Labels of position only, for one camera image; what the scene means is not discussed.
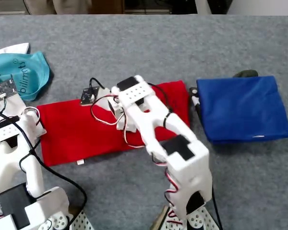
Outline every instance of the background wall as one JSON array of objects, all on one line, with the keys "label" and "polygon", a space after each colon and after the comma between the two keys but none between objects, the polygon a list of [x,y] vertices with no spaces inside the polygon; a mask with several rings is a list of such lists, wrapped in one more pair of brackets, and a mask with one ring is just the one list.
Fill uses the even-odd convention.
[{"label": "background wall", "polygon": [[288,0],[233,0],[228,14],[288,15]]}]

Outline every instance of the teal cloth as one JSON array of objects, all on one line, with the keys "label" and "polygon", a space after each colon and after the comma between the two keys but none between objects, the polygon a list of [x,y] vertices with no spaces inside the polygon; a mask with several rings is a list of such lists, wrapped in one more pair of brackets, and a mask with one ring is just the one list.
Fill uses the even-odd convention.
[{"label": "teal cloth", "polygon": [[20,97],[32,101],[49,80],[50,68],[42,52],[0,54],[0,82],[13,78]]}]

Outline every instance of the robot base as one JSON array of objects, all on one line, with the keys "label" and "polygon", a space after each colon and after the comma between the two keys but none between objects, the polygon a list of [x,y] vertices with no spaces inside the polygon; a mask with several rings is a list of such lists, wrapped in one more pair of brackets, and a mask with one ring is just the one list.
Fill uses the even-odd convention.
[{"label": "robot base", "polygon": [[[58,222],[53,223],[51,221],[46,221],[44,224],[42,224],[38,230],[56,230],[56,227],[59,227],[60,224],[60,218],[58,219]],[[70,230],[94,230],[92,224],[86,217],[86,214],[82,211],[77,219],[74,221],[74,223],[70,226]]]},{"label": "robot base", "polygon": [[[177,217],[168,217],[169,211],[170,208],[168,208],[166,217],[164,218],[163,223],[160,225],[158,230],[189,230],[189,227],[183,228],[180,224],[168,223],[168,220],[180,221]],[[205,207],[201,207],[198,210],[190,213],[187,218],[188,225],[191,227],[191,230],[219,230],[219,227]]]}]

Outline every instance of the black cable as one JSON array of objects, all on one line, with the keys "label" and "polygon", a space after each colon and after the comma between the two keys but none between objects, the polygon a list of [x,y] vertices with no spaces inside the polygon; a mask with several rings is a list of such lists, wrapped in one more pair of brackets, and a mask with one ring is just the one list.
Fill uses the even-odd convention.
[{"label": "black cable", "polygon": [[212,200],[213,200],[213,205],[215,206],[216,218],[217,218],[217,221],[219,223],[220,230],[223,230],[223,226],[222,226],[221,218],[220,218],[220,215],[219,215],[219,211],[217,210],[215,191],[214,191],[213,187],[212,187]]},{"label": "black cable", "polygon": [[30,13],[30,11],[29,11],[29,9],[28,9],[28,6],[27,6],[27,4],[26,4],[26,2],[25,2],[24,0],[23,0],[23,2],[24,2],[25,10],[28,12],[29,15],[31,15],[31,13]]},{"label": "black cable", "polygon": [[2,110],[0,111],[0,113],[3,113],[3,111],[5,110],[5,108],[6,108],[6,99],[5,99],[5,97],[3,98],[3,100],[4,100],[4,106],[3,106],[3,108],[2,108]]},{"label": "black cable", "polygon": [[167,108],[169,109],[169,111],[172,112],[173,110],[172,110],[172,108],[171,108],[171,106],[170,106],[170,104],[169,104],[168,96],[167,96],[167,94],[164,92],[164,90],[163,90],[161,87],[159,87],[159,86],[157,86],[157,85],[154,85],[154,84],[152,84],[152,83],[147,83],[147,84],[149,84],[150,86],[156,87],[158,90],[160,90],[160,91],[163,93],[163,96],[165,97],[165,101],[166,101],[166,104],[167,104]]},{"label": "black cable", "polygon": [[49,230],[52,227],[52,221],[50,219],[48,219],[47,221],[50,221],[50,227],[47,229],[47,230]]},{"label": "black cable", "polygon": [[38,163],[44,168],[46,169],[48,172],[54,174],[55,176],[57,176],[58,178],[61,178],[67,182],[69,182],[70,184],[72,184],[73,186],[75,186],[76,188],[78,188],[80,190],[80,192],[83,194],[84,196],[84,201],[82,203],[82,205],[80,206],[80,209],[79,209],[79,212],[77,213],[77,215],[75,215],[71,221],[69,222],[69,224],[66,226],[66,228],[64,230],[68,230],[70,225],[76,220],[76,218],[78,217],[78,215],[81,213],[81,211],[83,210],[84,206],[86,205],[86,202],[87,202],[87,195],[86,195],[86,192],[85,190],[80,186],[78,185],[75,181],[61,175],[60,173],[54,171],[53,169],[51,169],[50,167],[48,167],[47,165],[45,165],[43,163],[43,161],[41,161],[41,159],[38,157],[38,155],[36,154],[35,152],[35,148],[37,145],[33,146],[31,141],[29,140],[28,136],[26,135],[26,133],[24,132],[24,130],[14,121],[12,121],[9,117],[7,117],[6,115],[0,113],[0,116],[2,118],[4,118],[5,120],[7,120],[10,124],[13,124],[16,128],[19,129],[19,131],[21,132],[21,134],[24,136],[26,142],[28,143],[29,147],[30,147],[30,155],[33,155],[35,156],[35,158],[37,159]]},{"label": "black cable", "polygon": [[[39,143],[40,143],[40,139],[37,141],[37,143],[34,145],[34,150],[37,148],[37,146],[39,145]],[[25,155],[24,157],[22,157],[21,159],[20,159],[20,161],[19,161],[19,168],[21,169],[21,171],[23,171],[24,173],[26,173],[25,172],[25,170],[23,170],[23,168],[21,167],[21,163],[24,161],[24,159],[26,159],[27,157],[29,157],[30,155],[32,155],[32,153],[31,153],[31,151],[29,151],[29,153],[27,154],[27,155]]]},{"label": "black cable", "polygon": [[91,78],[90,79],[90,88],[92,88],[92,81],[95,81],[103,90],[105,89],[105,87],[100,83],[100,81],[98,81],[96,78]]}]

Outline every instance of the black object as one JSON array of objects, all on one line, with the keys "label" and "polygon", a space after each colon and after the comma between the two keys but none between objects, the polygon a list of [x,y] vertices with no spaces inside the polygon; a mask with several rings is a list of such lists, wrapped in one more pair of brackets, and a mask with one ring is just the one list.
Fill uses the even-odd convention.
[{"label": "black object", "polygon": [[124,91],[136,84],[138,84],[139,82],[137,81],[137,79],[135,77],[129,77],[125,80],[120,81],[119,83],[117,83],[117,87],[120,89],[120,91]]},{"label": "black object", "polygon": [[226,0],[207,0],[212,14],[227,14],[230,4]]},{"label": "black object", "polygon": [[253,69],[247,69],[239,73],[236,73],[233,76],[233,78],[250,78],[250,77],[258,77],[258,72]]},{"label": "black object", "polygon": [[30,225],[24,208],[34,202],[36,202],[36,199],[29,195],[25,183],[0,193],[0,205],[3,215],[11,215],[17,229]]},{"label": "black object", "polygon": [[197,210],[201,206],[205,204],[204,198],[200,194],[199,191],[193,193],[193,195],[190,197],[188,204],[186,206],[187,214],[192,213],[193,211]]},{"label": "black object", "polygon": [[[20,84],[27,84],[25,80],[20,81]],[[0,83],[0,95],[6,93],[6,97],[13,96],[17,93],[16,85],[14,83],[13,78],[5,80]]]},{"label": "black object", "polygon": [[188,148],[189,143],[190,142],[183,135],[177,135],[176,137],[166,141],[162,147],[167,151],[168,155],[178,152],[179,155],[187,161],[194,157],[194,154]]},{"label": "black object", "polygon": [[90,88],[83,89],[81,99],[80,99],[80,105],[86,106],[93,104],[94,100],[98,96],[99,86],[94,86]]},{"label": "black object", "polygon": [[10,125],[10,124],[12,124],[11,121],[12,121],[12,122],[17,122],[17,121],[19,121],[19,116],[12,116],[12,117],[10,117],[10,121],[8,121],[8,120],[1,121],[1,122],[0,122],[0,129],[3,128],[3,127],[8,126],[8,125]]},{"label": "black object", "polygon": [[[136,84],[138,84],[139,82],[137,81],[137,79],[135,77],[129,77],[125,80],[120,81],[119,83],[117,83],[117,87],[120,89],[120,91],[124,91]],[[142,105],[144,103],[144,99],[140,99],[138,101],[135,102],[138,106]]]},{"label": "black object", "polygon": [[[196,97],[196,98],[199,99],[199,95],[198,95],[198,90],[197,90],[197,88],[191,87],[191,88],[189,89],[189,94],[190,94],[190,96],[191,96],[191,100],[192,100],[192,97]],[[200,121],[202,122],[201,106],[200,106],[200,104],[196,104],[196,105],[194,105],[194,106],[195,106],[195,110],[196,110],[196,112],[197,112],[197,115],[198,115],[198,117],[200,118]]]},{"label": "black object", "polygon": [[168,2],[173,6],[172,14],[197,13],[194,0],[169,0]]}]

